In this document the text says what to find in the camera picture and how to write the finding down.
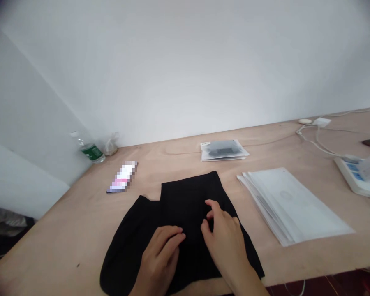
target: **finger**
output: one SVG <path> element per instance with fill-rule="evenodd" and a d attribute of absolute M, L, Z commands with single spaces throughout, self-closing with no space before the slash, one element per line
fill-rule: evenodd
<path fill-rule="evenodd" d="M 177 262 L 178 262 L 178 256 L 180 255 L 180 248 L 177 247 L 175 250 L 174 250 L 174 253 L 173 255 L 170 257 L 169 259 L 169 262 L 167 264 L 167 268 L 168 268 L 168 273 L 167 275 L 169 277 L 171 277 L 171 279 L 173 278 L 174 276 L 174 273 L 176 272 L 176 268 L 177 268 Z"/>
<path fill-rule="evenodd" d="M 158 255 L 160 253 L 169 238 L 182 232 L 182 228 L 178 226 L 162 226 L 160 228 L 161 231 L 156 239 L 153 241 L 153 245 L 151 246 L 155 255 Z"/>
<path fill-rule="evenodd" d="M 210 249 L 211 243 L 213 241 L 213 234 L 210 231 L 210 226 L 206 219 L 203 219 L 203 223 L 201 224 L 201 233 L 204 237 L 204 242 L 207 245 L 207 248 Z"/>
<path fill-rule="evenodd" d="M 169 263 L 171 256 L 174 254 L 174 251 L 178 248 L 180 243 L 185 239 L 185 234 L 180 233 L 173 236 L 169 239 L 166 245 L 163 247 L 162 251 L 158 255 L 158 260 L 166 266 Z"/>
<path fill-rule="evenodd" d="M 228 213 L 228 212 L 226 212 L 226 211 L 224 211 L 222 214 L 223 214 L 223 216 L 224 216 L 225 218 L 231 218 L 231 215 L 229 215 L 229 213 Z"/>
<path fill-rule="evenodd" d="M 153 242 L 156 240 L 156 238 L 159 236 L 159 234 L 162 232 L 162 228 L 163 227 L 158 227 L 155 232 L 153 233 L 152 237 L 151 237 L 151 240 L 149 241 L 149 243 Z"/>
<path fill-rule="evenodd" d="M 234 220 L 234 222 L 235 222 L 238 226 L 240 226 L 240 220 L 239 220 L 237 217 L 234 217 L 234 218 L 233 218 L 233 220 Z"/>
<path fill-rule="evenodd" d="M 217 201 L 213 201 L 211 199 L 207 199 L 205 201 L 206 205 L 210 206 L 213 213 L 214 217 L 221 216 L 222 215 L 222 210 L 221 207 L 219 206 L 219 203 Z"/>
<path fill-rule="evenodd" d="M 214 218 L 214 212 L 213 211 L 209 211 L 206 215 L 207 217 L 207 220 L 210 220 L 211 218 Z"/>

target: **black fabric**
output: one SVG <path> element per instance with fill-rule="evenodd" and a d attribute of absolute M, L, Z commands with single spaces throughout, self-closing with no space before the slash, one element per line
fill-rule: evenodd
<path fill-rule="evenodd" d="M 127 296 L 136 282 L 141 256 L 159 226 L 177 225 L 186 239 L 180 245 L 176 273 L 167 295 L 191 282 L 220 277 L 200 230 L 211 207 L 206 199 L 216 200 L 221 209 L 238 217 L 217 172 L 180 181 L 163 183 L 160 201 L 140 196 L 123 218 L 107 251 L 100 274 L 100 286 L 108 295 Z M 258 276 L 264 276 L 258 255 L 247 232 L 241 226 L 250 264 Z"/>

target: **wooden table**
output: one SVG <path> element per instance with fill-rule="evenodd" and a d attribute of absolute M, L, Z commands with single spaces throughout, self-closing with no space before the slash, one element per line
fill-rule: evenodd
<path fill-rule="evenodd" d="M 266 286 L 370 266 L 370 199 L 354 194 L 332 157 L 302 142 L 295 122 L 205 134 L 119 149 L 92 166 L 52 209 L 0 261 L 0 295 L 104 295 L 100 269 L 123 216 L 142 194 L 160 198 L 163 182 L 217 171 L 240 221 L 259 254 Z M 334 118 L 331 128 L 370 133 L 370 112 Z M 304 134 L 312 139 L 315 129 Z M 200 143 L 238 139 L 250 155 L 245 160 L 200 162 Z M 333 151 L 370 155 L 361 140 L 370 135 L 321 132 Z M 125 160 L 139 162 L 127 193 L 106 194 Z M 355 234 L 282 247 L 236 179 L 243 171 L 287 168 L 319 197 Z"/>

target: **power strip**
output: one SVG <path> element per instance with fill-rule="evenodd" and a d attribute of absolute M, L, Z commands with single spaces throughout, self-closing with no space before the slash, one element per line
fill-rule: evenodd
<path fill-rule="evenodd" d="M 370 197 L 370 183 L 364 181 L 361 175 L 359 175 L 359 162 L 347 162 L 340 157 L 336 157 L 334 162 L 337 164 L 353 192 Z"/>

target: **white cable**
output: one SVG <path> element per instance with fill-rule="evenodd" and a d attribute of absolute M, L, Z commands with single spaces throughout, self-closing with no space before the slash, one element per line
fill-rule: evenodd
<path fill-rule="evenodd" d="M 322 143 L 319 141 L 319 137 L 318 137 L 318 135 L 319 135 L 319 131 L 320 131 L 320 130 L 321 130 L 321 128 L 318 126 L 318 127 L 317 127 L 317 132 L 316 132 L 316 135 L 315 135 L 315 140 L 316 140 L 316 142 L 317 142 L 321 147 L 323 147 L 324 149 L 326 149 L 327 151 L 332 152 L 333 154 L 337 154 L 336 152 L 334 152 L 334 151 L 330 150 L 329 148 L 327 148 L 324 144 L 322 144 Z"/>
<path fill-rule="evenodd" d="M 367 132 L 353 131 L 353 130 L 350 130 L 350 129 L 332 129 L 332 128 L 328 128 L 328 127 L 321 127 L 321 128 L 324 129 L 324 130 L 338 130 L 338 131 L 341 131 L 341 132 L 353 132 L 353 133 L 356 133 L 356 134 L 368 134 L 368 135 L 370 135 L 370 133 L 367 133 Z"/>
<path fill-rule="evenodd" d="M 284 286 L 285 286 L 285 289 L 288 291 L 289 295 L 294 296 L 294 295 L 291 294 L 291 292 L 289 292 L 288 287 L 287 287 L 287 284 L 284 284 Z M 304 290 L 305 290 L 305 280 L 303 280 L 303 288 L 301 290 L 301 293 L 299 295 L 297 295 L 297 296 L 303 296 Z"/>
<path fill-rule="evenodd" d="M 334 116 L 334 117 L 338 117 L 338 116 L 344 116 L 344 115 L 347 115 L 347 114 L 350 114 L 350 113 L 362 113 L 362 112 L 369 112 L 370 109 L 367 109 L 367 110 L 355 110 L 355 111 L 348 111 L 348 112 L 344 112 L 342 114 L 327 114 L 327 115 L 322 115 L 320 116 L 319 118 L 323 118 L 324 116 Z M 313 142 L 313 141 L 310 141 L 308 140 L 302 133 L 301 133 L 301 130 L 304 129 L 304 128 L 309 128 L 309 127 L 317 127 L 317 132 L 316 132 L 316 136 L 315 136 L 315 139 L 316 139 L 316 143 Z M 349 129 L 332 129 L 332 128 L 327 128 L 327 127 L 320 127 L 320 126 L 316 126 L 316 125 L 313 125 L 313 124 L 306 124 L 306 125 L 303 125 L 300 129 L 298 129 L 296 131 L 296 134 L 298 134 L 304 141 L 306 142 L 310 142 L 311 144 L 313 144 L 315 147 L 317 147 L 319 150 L 321 150 L 322 152 L 325 152 L 329 155 L 332 155 L 332 156 L 336 156 L 336 157 L 340 157 L 340 158 L 344 158 L 344 159 L 347 159 L 347 160 L 360 160 L 361 158 L 357 157 L 357 156 L 354 156 L 354 155 L 340 155 L 340 154 L 337 154 L 335 153 L 334 151 L 330 150 L 329 148 L 327 148 L 324 144 L 322 144 L 320 141 L 319 141 L 319 131 L 320 129 L 323 128 L 325 130 L 338 130 L 338 131 L 343 131 L 343 132 L 353 132 L 353 133 L 360 133 L 360 134 L 369 134 L 370 133 L 365 133 L 365 132 L 358 132 L 358 131 L 352 131 L 352 130 L 349 130 Z"/>
<path fill-rule="evenodd" d="M 322 118 L 324 116 L 333 116 L 333 117 L 339 117 L 339 116 L 344 116 L 344 115 L 347 115 L 347 114 L 350 114 L 350 113 L 362 113 L 362 112 L 369 112 L 370 109 L 367 109 L 367 110 L 355 110 L 355 111 L 348 111 L 348 112 L 344 112 L 342 114 L 326 114 L 326 115 L 322 115 L 320 116 L 319 118 Z"/>
<path fill-rule="evenodd" d="M 332 153 L 332 152 L 330 152 L 330 151 L 327 151 L 327 150 L 325 150 L 325 149 L 323 149 L 323 148 L 319 147 L 317 143 L 315 143 L 315 142 L 313 142 L 313 141 L 310 141 L 310 140 L 308 140 L 305 136 L 303 136 L 303 134 L 301 133 L 301 130 L 302 130 L 302 129 L 304 129 L 304 128 L 309 128 L 309 127 L 316 127 L 316 126 L 315 126 L 315 125 L 312 125 L 312 124 L 303 125 L 300 129 L 298 129 L 298 130 L 296 131 L 296 133 L 297 133 L 301 138 L 303 138 L 303 140 L 304 140 L 304 141 L 306 141 L 306 142 L 310 142 L 311 144 L 313 144 L 315 147 L 317 147 L 317 148 L 318 148 L 319 150 L 321 150 L 322 152 L 325 152 L 325 153 L 327 153 L 327 154 L 329 154 L 329 155 L 332 155 L 332 156 L 342 157 L 342 155 L 339 155 L 339 154 L 336 154 L 336 153 Z"/>

